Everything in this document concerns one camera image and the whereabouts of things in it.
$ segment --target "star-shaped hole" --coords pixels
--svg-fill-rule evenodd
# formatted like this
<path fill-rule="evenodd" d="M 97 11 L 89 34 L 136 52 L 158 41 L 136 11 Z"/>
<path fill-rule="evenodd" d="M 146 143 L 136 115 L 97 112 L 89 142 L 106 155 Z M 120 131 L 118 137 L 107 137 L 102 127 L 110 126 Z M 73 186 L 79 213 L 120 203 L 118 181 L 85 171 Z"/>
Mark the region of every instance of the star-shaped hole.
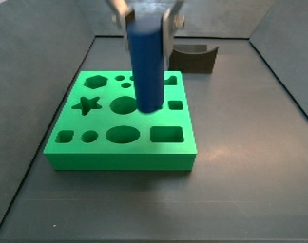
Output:
<path fill-rule="evenodd" d="M 87 97 L 80 97 L 80 103 L 75 104 L 71 109 L 80 109 L 81 115 L 85 116 L 91 110 L 97 110 L 102 106 L 96 103 L 99 97 L 88 99 Z"/>

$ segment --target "gray wall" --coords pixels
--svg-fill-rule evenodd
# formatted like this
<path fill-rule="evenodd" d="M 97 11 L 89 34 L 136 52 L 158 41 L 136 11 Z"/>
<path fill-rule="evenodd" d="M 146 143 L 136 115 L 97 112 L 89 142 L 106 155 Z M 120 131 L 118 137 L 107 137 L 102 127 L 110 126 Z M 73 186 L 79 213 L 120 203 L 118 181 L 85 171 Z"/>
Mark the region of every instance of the gray wall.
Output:
<path fill-rule="evenodd" d="M 92 38 L 72 0 L 0 3 L 0 222 Z"/>
<path fill-rule="evenodd" d="M 174 0 L 127 0 L 136 17 L 162 14 Z M 95 35 L 120 35 L 112 23 L 111 10 L 103 0 L 76 0 Z M 248 38 L 274 0 L 188 0 L 180 12 L 186 27 L 176 36 Z"/>
<path fill-rule="evenodd" d="M 278 0 L 250 42 L 308 115 L 308 0 Z"/>

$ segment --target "foam block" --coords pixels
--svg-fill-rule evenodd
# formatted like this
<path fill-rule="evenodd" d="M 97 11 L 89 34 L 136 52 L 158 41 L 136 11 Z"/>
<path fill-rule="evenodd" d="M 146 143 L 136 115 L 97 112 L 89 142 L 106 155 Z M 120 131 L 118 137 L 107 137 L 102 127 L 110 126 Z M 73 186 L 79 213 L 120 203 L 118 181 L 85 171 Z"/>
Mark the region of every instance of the foam block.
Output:
<path fill-rule="evenodd" d="M 164 73 L 163 108 L 136 109 L 131 71 L 84 71 L 44 155 L 55 170 L 186 170 L 196 155 L 180 72 Z"/>

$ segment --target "rectangular hole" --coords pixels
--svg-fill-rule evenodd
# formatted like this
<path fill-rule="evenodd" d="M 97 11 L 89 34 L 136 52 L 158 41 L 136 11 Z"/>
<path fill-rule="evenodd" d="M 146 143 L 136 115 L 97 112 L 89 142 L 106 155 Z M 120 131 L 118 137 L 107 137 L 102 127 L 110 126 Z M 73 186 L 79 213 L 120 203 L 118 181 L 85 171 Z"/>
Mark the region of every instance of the rectangular hole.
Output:
<path fill-rule="evenodd" d="M 63 130 L 57 133 L 56 143 L 68 143 L 72 141 L 73 131 Z"/>
<path fill-rule="evenodd" d="M 183 142 L 183 131 L 180 126 L 152 126 L 150 128 L 151 142 Z"/>
<path fill-rule="evenodd" d="M 167 104 L 170 110 L 183 110 L 182 101 L 168 101 Z"/>

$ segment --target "black object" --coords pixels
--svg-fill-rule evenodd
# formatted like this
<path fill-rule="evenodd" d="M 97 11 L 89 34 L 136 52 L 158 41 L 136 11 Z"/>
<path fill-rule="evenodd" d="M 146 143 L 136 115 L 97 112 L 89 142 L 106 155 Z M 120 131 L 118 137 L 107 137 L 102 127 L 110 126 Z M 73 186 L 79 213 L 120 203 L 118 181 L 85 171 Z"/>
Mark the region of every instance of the black object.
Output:
<path fill-rule="evenodd" d="M 207 45 L 174 45 L 168 57 L 168 70 L 183 73 L 212 73 L 218 47 L 207 50 Z"/>

